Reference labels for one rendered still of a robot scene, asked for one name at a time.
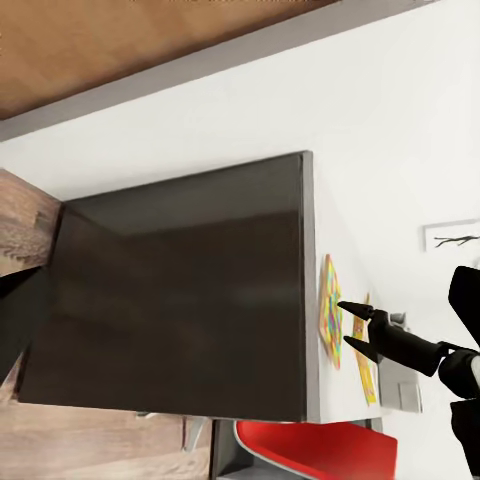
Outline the board game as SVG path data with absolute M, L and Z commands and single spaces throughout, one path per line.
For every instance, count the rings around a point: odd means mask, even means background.
M 367 325 L 371 322 L 371 319 L 365 321 L 360 317 L 354 315 L 354 329 L 352 337 L 364 342 L 369 342 Z M 355 350 L 356 358 L 358 360 L 358 366 L 360 369 L 360 376 L 362 380 L 362 386 L 364 388 L 364 394 L 366 396 L 367 404 L 376 403 L 378 395 L 378 363 L 371 361 L 363 355 L 359 350 Z

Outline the jigsaw puzzle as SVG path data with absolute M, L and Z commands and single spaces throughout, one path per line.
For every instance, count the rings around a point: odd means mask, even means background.
M 336 372 L 340 371 L 342 342 L 342 298 L 338 276 L 330 255 L 325 257 L 324 283 L 322 288 L 322 307 L 320 309 L 320 332 Z

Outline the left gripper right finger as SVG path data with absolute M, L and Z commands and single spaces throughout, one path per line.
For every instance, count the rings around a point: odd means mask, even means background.
M 480 347 L 480 270 L 457 266 L 448 301 Z

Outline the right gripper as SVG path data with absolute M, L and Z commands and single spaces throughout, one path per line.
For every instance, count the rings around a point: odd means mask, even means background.
M 373 309 L 370 303 L 365 305 L 341 301 L 338 306 L 365 321 L 371 319 L 367 325 L 369 342 L 344 335 L 345 342 L 375 363 L 380 363 L 383 357 L 387 357 L 401 365 L 407 365 L 409 349 L 417 340 L 416 335 L 413 335 L 410 330 L 405 331 L 400 330 L 398 326 L 390 326 L 388 312 L 383 309 Z

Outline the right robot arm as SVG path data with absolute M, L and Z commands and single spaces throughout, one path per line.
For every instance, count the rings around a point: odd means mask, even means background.
M 344 335 L 344 341 L 375 363 L 383 357 L 432 377 L 438 369 L 440 381 L 462 401 L 450 402 L 451 427 L 463 446 L 473 480 L 480 480 L 480 353 L 439 341 L 434 344 L 413 335 L 404 313 L 373 309 L 367 305 L 341 301 L 345 311 L 371 322 L 369 342 Z

